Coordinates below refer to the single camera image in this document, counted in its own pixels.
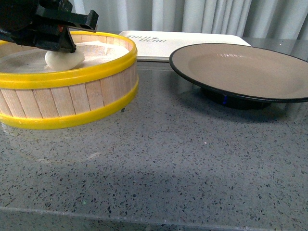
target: black plate stand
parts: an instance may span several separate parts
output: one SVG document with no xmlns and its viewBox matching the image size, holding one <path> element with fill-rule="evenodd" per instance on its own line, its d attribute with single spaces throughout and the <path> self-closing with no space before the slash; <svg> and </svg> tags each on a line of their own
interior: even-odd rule
<svg viewBox="0 0 308 231">
<path fill-rule="evenodd" d="M 216 102 L 220 105 L 230 108 L 248 110 L 248 109 L 264 109 L 270 106 L 270 103 L 239 99 L 232 96 L 216 93 L 211 90 L 206 90 L 204 88 L 201 88 L 201 92 L 213 102 Z"/>
</svg>

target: granite countertop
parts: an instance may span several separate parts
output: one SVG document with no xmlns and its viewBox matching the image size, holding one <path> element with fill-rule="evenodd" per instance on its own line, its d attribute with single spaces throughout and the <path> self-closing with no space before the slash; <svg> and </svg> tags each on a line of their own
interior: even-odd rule
<svg viewBox="0 0 308 231">
<path fill-rule="evenodd" d="M 308 41 L 245 40 L 308 58 Z M 107 118 L 1 125 L 0 230 L 307 230 L 308 103 L 235 110 L 167 63 L 138 69 Z"/>
</svg>

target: black-rimmed plate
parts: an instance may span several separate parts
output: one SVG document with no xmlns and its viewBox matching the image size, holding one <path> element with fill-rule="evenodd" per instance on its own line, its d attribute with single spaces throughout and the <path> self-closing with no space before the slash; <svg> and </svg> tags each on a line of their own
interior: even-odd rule
<svg viewBox="0 0 308 231">
<path fill-rule="evenodd" d="M 194 44 L 174 51 L 170 65 L 186 80 L 213 93 L 264 103 L 308 101 L 308 62 L 279 52 Z"/>
</svg>

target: yellow rim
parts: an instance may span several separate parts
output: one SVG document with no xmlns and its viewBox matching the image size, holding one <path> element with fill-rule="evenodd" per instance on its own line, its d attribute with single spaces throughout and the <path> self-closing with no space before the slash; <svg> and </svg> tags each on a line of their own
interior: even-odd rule
<svg viewBox="0 0 308 231">
<path fill-rule="evenodd" d="M 17 128 L 26 129 L 59 129 L 74 127 L 82 124 L 87 124 L 95 120 L 102 119 L 109 116 L 131 102 L 138 91 L 138 80 L 135 87 L 121 99 L 96 110 L 81 113 L 78 115 L 69 115 L 58 118 L 19 118 L 0 114 L 0 121 L 4 124 L 10 125 Z"/>
<path fill-rule="evenodd" d="M 132 50 L 126 55 L 110 62 L 64 72 L 10 74 L 0 73 L 0 88 L 7 89 L 41 89 L 70 86 L 95 81 L 119 73 L 137 61 L 136 44 L 123 36 L 102 32 L 73 31 L 72 35 L 97 35 L 125 40 L 132 45 Z"/>
</svg>

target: plate rim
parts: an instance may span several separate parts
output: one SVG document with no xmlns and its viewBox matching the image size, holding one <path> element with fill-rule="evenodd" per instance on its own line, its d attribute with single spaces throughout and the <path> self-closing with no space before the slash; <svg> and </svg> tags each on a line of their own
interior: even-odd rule
<svg viewBox="0 0 308 231">
<path fill-rule="evenodd" d="M 303 102 L 307 102 L 308 101 L 308 96 L 304 97 L 304 98 L 289 98 L 289 99 L 281 99 L 281 98 L 266 98 L 266 97 L 258 97 L 258 96 L 252 96 L 252 95 L 245 95 L 245 94 L 240 94 L 240 93 L 236 93 L 236 92 L 231 92 L 231 91 L 227 91 L 227 90 L 223 90 L 223 89 L 218 89 L 215 87 L 212 87 L 210 85 L 207 85 L 205 83 L 201 83 L 191 77 L 189 77 L 188 75 L 182 73 L 174 64 L 173 62 L 173 56 L 175 55 L 176 52 L 178 52 L 181 49 L 190 47 L 190 46 L 198 46 L 198 45 L 229 45 L 229 46 L 241 46 L 241 47 L 246 47 L 247 49 L 259 49 L 259 50 L 266 50 L 266 51 L 271 51 L 274 53 L 279 53 L 282 55 L 286 55 L 289 56 L 291 58 L 295 58 L 298 59 L 300 61 L 304 61 L 305 63 L 308 64 L 308 61 L 300 59 L 298 57 L 289 55 L 289 54 L 285 54 L 279 51 L 273 51 L 270 49 L 266 49 L 266 48 L 259 48 L 259 47 L 254 47 L 254 46 L 245 46 L 245 45 L 240 45 L 240 44 L 229 44 L 229 43 L 198 43 L 198 44 L 192 44 L 192 45 L 187 45 L 184 47 L 180 47 L 178 49 L 176 49 L 175 51 L 173 51 L 169 57 L 169 63 L 171 68 L 182 78 L 186 79 L 187 81 L 201 87 L 204 88 L 205 90 L 211 90 L 214 91 L 216 93 L 220 93 L 222 95 L 226 95 L 226 96 L 232 96 L 238 99 L 244 99 L 244 100 L 251 100 L 251 101 L 257 101 L 257 102 L 264 102 L 264 103 L 303 103 Z"/>
</svg>

